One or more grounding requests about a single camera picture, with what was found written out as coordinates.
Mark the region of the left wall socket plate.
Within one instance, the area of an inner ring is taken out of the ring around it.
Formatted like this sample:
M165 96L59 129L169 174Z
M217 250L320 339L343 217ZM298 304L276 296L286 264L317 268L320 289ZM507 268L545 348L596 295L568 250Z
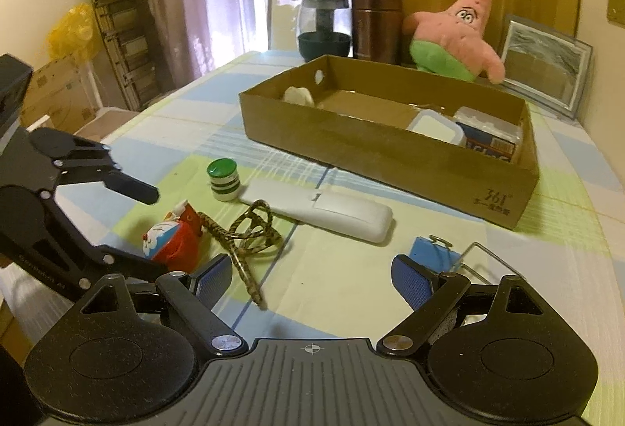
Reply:
M607 0L607 18L612 23L625 25L625 0Z

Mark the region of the cardboard carton on floor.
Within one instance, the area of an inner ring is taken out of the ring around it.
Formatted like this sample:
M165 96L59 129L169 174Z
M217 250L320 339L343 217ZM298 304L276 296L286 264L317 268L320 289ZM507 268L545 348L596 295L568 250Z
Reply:
M33 73L20 114L29 127L43 116L53 129L75 133L91 122L96 105L79 68L68 57L54 60Z

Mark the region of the silver picture frame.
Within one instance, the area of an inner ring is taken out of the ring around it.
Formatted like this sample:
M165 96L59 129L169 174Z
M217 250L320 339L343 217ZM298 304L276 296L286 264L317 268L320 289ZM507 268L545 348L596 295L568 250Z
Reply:
M574 119L590 79L591 45L574 36L509 15L504 21L502 86L558 115Z

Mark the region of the glass humidifier dark base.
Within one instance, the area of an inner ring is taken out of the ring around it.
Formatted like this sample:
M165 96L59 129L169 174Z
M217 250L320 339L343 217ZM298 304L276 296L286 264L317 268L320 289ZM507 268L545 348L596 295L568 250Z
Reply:
M347 57L352 49L350 0L301 0L296 41L305 62L326 54Z

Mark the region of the pink Patrick star plush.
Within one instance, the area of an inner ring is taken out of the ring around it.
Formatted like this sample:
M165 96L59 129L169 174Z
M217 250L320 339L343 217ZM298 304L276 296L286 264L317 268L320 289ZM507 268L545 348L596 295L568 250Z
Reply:
M467 82L485 73L489 82L502 83L505 66L483 39L491 1L456 0L444 11L408 15L403 34L410 38L408 50L416 68Z

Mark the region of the cream wooden chair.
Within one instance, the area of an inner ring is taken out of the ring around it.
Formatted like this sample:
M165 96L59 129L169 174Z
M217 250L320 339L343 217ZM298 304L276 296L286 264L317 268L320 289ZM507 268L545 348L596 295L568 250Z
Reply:
M297 50L296 21L301 0L267 0L269 50Z

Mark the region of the Doraemon red keychain toy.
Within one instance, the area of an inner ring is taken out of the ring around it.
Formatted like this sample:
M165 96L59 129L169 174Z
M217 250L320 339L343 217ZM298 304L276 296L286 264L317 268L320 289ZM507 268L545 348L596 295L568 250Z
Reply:
M144 257L165 265L170 272L190 274L199 261L201 235L200 216L185 199L143 234Z

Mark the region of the white square lidded container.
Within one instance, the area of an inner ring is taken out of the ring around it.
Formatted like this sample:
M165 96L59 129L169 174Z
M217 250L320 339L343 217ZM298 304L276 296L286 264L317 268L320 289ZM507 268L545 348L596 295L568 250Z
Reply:
M466 136L458 123L432 109L422 109L407 130L464 148Z

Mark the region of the white remote control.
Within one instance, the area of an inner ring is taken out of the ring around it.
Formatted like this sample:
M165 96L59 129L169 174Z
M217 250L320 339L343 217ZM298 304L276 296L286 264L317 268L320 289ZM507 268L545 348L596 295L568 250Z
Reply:
M373 200L267 178L251 179L238 199L264 200L275 214L375 244L384 242L393 220L391 208Z

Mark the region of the brown cardboard box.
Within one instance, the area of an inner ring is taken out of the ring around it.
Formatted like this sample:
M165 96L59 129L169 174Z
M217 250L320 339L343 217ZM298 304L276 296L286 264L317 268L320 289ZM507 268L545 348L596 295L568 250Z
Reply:
M283 101L306 87L314 107ZM241 93L246 135L513 229L539 166L528 105L499 88L413 68L324 55ZM422 109L447 118L468 106L522 127L516 163L407 130Z

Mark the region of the clear plastic box with label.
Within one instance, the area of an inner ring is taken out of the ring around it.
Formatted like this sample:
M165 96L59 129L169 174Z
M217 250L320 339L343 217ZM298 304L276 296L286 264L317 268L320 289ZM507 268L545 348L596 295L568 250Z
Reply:
M521 150L522 127L468 106L454 113L466 137L466 148L486 156L516 163Z

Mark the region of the green white cap stack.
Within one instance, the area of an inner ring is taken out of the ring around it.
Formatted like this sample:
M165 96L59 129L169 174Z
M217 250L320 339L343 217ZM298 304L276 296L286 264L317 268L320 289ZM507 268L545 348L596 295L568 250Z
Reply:
M236 199L241 180L239 179L237 164L231 158L219 158L213 160L207 166L210 187L214 197L221 202L229 202Z

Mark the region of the wooden folding rack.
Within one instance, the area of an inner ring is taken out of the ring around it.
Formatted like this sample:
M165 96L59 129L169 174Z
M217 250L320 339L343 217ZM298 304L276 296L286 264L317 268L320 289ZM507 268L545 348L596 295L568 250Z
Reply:
M148 45L146 0L91 0L97 28L127 106L146 108L159 95Z

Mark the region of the white round object in box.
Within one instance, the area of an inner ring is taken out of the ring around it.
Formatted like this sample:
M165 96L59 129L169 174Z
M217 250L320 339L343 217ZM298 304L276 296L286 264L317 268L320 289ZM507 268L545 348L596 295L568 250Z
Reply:
M299 106L314 107L314 98L306 87L289 86L285 90L283 101Z

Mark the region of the yellow plastic bag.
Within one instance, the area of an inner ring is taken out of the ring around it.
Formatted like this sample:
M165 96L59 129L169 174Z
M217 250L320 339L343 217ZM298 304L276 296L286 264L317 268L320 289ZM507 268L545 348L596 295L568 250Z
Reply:
M46 36L46 50L51 60L70 57L76 64L84 64L101 49L100 32L89 4L72 7Z

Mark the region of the blue binder clip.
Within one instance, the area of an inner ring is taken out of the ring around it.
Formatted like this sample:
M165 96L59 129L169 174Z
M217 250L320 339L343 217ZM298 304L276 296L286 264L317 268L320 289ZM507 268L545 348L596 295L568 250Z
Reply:
M458 269L461 254L454 251L454 247L448 241L430 235L429 238L418 236L414 240L409 258L431 269L432 272L454 272Z

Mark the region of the brown thermos bottle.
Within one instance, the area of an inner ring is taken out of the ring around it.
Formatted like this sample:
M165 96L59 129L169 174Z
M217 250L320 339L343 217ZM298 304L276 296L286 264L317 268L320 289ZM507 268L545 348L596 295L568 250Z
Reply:
M355 59L398 64L403 0L351 0Z

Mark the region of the metal wire holder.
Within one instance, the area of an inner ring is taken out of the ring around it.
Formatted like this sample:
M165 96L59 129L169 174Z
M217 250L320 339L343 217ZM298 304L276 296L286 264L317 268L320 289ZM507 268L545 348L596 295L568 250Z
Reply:
M518 269L480 242L472 242L461 251L460 257L451 264L450 270L467 277L473 283L486 285L497 285L505 276L524 279Z

